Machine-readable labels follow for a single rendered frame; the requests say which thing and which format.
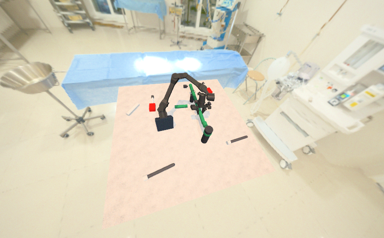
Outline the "long green rod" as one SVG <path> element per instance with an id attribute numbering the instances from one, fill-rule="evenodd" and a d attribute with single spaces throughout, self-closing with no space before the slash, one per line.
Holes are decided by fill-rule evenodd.
<path id="1" fill-rule="evenodd" d="M 193 99 L 197 100 L 192 84 L 189 84 L 189 87 L 190 87 Z M 199 117 L 200 117 L 201 123 L 205 121 L 205 119 L 203 117 L 203 114 L 202 114 L 202 111 L 201 111 L 200 108 L 199 108 Z"/>

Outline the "white cylinder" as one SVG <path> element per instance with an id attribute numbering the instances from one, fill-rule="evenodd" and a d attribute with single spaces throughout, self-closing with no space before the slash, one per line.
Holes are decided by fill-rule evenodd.
<path id="1" fill-rule="evenodd" d="M 137 107 L 139 106 L 139 103 L 135 103 L 127 112 L 126 115 L 129 116 Z"/>

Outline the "green clamp band with cup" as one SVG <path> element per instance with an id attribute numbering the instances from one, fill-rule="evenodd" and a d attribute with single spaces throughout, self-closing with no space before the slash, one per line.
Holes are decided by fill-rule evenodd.
<path id="1" fill-rule="evenodd" d="M 203 125 L 203 127 L 205 128 L 208 124 L 207 124 L 206 121 L 204 121 L 204 122 L 202 122 L 202 125 Z M 210 135 L 207 135 L 207 134 L 205 134 L 205 132 L 203 132 L 203 133 L 204 133 L 204 135 L 207 136 L 207 137 L 211 136 L 211 134 L 210 134 Z"/>

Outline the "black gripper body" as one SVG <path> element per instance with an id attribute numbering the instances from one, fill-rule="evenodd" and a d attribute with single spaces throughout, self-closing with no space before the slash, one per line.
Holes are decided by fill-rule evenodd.
<path id="1" fill-rule="evenodd" d="M 191 108 L 191 110 L 198 110 L 199 108 L 211 109 L 211 105 L 210 104 L 205 104 L 205 101 L 198 100 L 198 106 L 195 106 L 195 104 L 192 104 L 190 106 L 190 108 Z"/>

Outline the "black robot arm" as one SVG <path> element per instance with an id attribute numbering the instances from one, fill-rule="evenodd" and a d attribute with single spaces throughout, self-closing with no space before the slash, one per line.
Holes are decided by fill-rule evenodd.
<path id="1" fill-rule="evenodd" d="M 195 86 L 197 86 L 197 88 L 201 91 L 201 92 L 204 92 L 204 93 L 201 93 L 201 92 L 198 92 L 198 95 L 199 95 L 199 100 L 200 101 L 205 101 L 205 98 L 208 100 L 208 101 L 214 101 L 215 100 L 215 94 L 214 93 L 209 93 L 208 90 L 207 90 L 207 86 L 198 82 L 197 80 L 195 80 L 193 77 L 191 77 L 188 73 L 173 73 L 172 76 L 171 76 L 171 82 L 170 82 L 170 85 L 167 89 L 167 92 L 165 94 L 165 97 L 163 98 L 163 100 L 160 102 L 159 104 L 159 107 L 157 109 L 158 113 L 159 113 L 159 118 L 166 118 L 167 117 L 167 112 L 166 112 L 166 107 L 168 107 L 169 105 L 169 97 L 172 93 L 172 90 L 175 86 L 175 84 L 178 82 L 179 79 L 183 79 L 183 78 L 186 78 L 187 80 L 189 80 L 191 83 L 193 83 Z"/>

